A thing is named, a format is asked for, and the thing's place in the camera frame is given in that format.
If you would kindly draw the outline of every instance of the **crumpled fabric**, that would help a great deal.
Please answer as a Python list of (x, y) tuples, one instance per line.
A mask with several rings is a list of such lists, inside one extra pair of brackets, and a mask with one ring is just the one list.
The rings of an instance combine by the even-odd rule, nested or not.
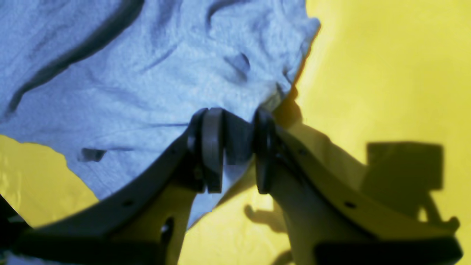
[[(197, 110), (251, 122), (278, 106), (319, 26), (304, 0), (0, 0), (0, 134), (63, 154), (104, 199)], [(226, 151), (222, 194), (199, 194), (188, 226), (244, 173), (244, 152)]]

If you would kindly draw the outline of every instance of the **towel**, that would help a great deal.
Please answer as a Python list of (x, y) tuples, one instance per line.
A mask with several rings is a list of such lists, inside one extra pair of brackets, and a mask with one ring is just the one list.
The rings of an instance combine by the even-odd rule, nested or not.
[[(0, 134), (49, 146), (104, 199), (201, 108), (247, 122), (289, 93), (320, 23), (305, 0), (0, 0)], [(226, 152), (221, 194), (245, 172)]]

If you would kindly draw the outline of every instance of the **yellow background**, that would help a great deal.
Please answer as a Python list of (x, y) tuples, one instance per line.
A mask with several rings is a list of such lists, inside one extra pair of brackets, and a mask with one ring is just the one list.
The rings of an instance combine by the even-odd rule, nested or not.
[[(307, 137), (301, 123), (363, 163), (370, 141), (442, 144), (443, 190), (432, 197), (444, 220), (458, 216), (457, 236), (471, 251), (471, 2), (308, 0), (307, 6), (322, 28), (278, 120), (311, 151), (327, 148), (319, 147), (326, 139)], [(359, 179), (345, 173), (354, 188)], [(97, 201), (63, 156), (6, 137), (0, 137), (0, 193), (33, 226)], [(180, 262), (268, 265), (288, 249), (281, 212), (271, 197), (257, 194), (252, 169), (188, 232)], [(459, 264), (471, 259), (465, 255)]]

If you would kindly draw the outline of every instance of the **blue-tinted cloth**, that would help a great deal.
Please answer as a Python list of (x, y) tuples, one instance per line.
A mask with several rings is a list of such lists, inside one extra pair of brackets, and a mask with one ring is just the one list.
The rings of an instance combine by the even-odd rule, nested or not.
[[(63, 154), (106, 198), (195, 111), (278, 106), (319, 26), (304, 0), (0, 0), (0, 134)], [(244, 173), (235, 157), (188, 226)]]

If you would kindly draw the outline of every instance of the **screw hole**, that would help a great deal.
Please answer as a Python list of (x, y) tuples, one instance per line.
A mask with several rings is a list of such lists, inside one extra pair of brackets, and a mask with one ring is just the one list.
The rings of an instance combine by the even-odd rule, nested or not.
[(160, 236), (160, 241), (161, 243), (168, 245), (170, 243), (170, 240), (172, 239), (173, 235), (173, 227), (175, 225), (175, 222), (173, 221), (172, 217), (169, 217), (165, 223), (162, 225), (160, 231), (161, 231), (161, 236)]
[(347, 206), (348, 208), (352, 208), (352, 209), (355, 209), (357, 206), (349, 201), (346, 201), (345, 202), (345, 206)]
[(125, 201), (122, 203), (122, 206), (123, 206), (123, 207), (129, 207), (129, 206), (131, 206), (131, 205), (133, 205), (133, 204), (134, 204), (134, 201), (131, 200), (131, 199), (129, 199), (129, 200), (125, 200)]

